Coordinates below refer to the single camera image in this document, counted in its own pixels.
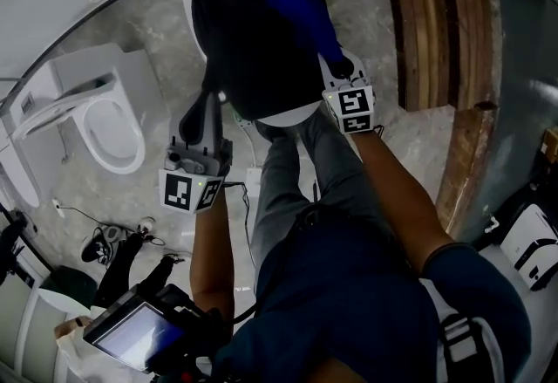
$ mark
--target blue cloth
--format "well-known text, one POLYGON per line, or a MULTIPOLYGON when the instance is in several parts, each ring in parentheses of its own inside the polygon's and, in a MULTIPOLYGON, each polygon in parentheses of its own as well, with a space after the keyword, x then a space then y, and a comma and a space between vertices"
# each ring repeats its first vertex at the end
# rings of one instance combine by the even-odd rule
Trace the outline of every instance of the blue cloth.
MULTIPOLYGON (((436 309, 399 250, 355 221, 318 224, 294 236, 265 259, 257 296, 284 262, 282 278, 259 317, 219 351, 215 369, 227 366, 253 381, 296 382, 331 356, 375 383, 436 381, 436 309)), ((491 325, 511 381, 531 339, 513 286, 462 244, 434 253, 423 277, 462 314, 491 325)))
POLYGON ((298 44, 313 54, 321 53, 331 63, 341 62, 343 53, 327 7, 321 0, 266 0, 268 6, 286 17, 296 28, 298 44))

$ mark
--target camera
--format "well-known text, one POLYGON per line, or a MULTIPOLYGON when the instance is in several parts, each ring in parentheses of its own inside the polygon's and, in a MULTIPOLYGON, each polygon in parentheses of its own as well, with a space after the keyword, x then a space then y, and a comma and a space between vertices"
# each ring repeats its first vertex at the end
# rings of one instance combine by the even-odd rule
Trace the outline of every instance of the camera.
POLYGON ((146 294, 135 285, 84 332, 84 340, 121 363, 159 376, 188 372, 204 377, 196 359, 213 360, 228 342, 221 313, 204 312, 175 285, 146 294))

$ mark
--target toilet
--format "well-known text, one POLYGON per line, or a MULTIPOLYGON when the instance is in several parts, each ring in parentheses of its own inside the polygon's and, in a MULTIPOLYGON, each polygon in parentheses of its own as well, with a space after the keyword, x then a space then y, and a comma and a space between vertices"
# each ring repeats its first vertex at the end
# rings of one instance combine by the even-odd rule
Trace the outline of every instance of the toilet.
POLYGON ((73 118, 93 158, 131 174, 145 158, 147 133, 166 117, 159 85, 143 50, 103 44, 42 65, 10 107, 13 141, 40 139, 73 118))

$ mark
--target electrical outlet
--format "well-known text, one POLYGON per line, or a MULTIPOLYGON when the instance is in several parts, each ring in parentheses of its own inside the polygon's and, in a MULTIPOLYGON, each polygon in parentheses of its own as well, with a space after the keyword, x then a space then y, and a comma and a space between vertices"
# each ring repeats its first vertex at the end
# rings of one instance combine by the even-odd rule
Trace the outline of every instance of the electrical outlet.
POLYGON ((63 219, 65 219, 66 216, 65 216, 65 214, 64 214, 64 211, 63 211, 62 209, 60 209, 60 207, 62 206, 62 205, 60 204, 60 202, 59 202, 57 199, 53 198, 53 199, 52 199, 52 204, 54 205, 54 208, 56 209, 56 212, 58 212, 58 215, 60 215, 60 217, 62 217, 63 219))
POLYGON ((260 180, 262 179, 262 168, 248 168, 246 171, 246 189, 248 197, 260 196, 260 180))

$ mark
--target screen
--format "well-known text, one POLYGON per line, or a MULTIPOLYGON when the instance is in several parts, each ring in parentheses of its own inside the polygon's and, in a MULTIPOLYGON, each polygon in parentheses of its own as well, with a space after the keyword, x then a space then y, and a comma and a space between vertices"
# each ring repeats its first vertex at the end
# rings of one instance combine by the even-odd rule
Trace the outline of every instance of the screen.
POLYGON ((95 346, 128 366, 144 371, 151 357, 170 346, 184 333, 144 303, 95 346))

